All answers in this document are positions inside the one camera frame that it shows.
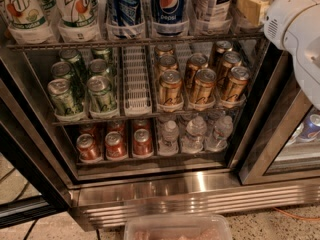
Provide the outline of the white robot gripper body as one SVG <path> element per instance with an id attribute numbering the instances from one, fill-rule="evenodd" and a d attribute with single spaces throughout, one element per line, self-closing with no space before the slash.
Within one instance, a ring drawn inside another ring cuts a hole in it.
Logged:
<path id="1" fill-rule="evenodd" d="M 320 0 L 274 0 L 264 34 L 279 50 L 291 54 L 299 86 L 320 109 Z"/>

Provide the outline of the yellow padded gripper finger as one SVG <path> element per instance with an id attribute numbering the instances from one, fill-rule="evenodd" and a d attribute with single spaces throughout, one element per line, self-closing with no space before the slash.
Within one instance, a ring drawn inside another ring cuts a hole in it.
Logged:
<path id="1" fill-rule="evenodd" d="M 265 14 L 273 0 L 237 0 L 236 6 L 254 26 L 263 23 Z"/>

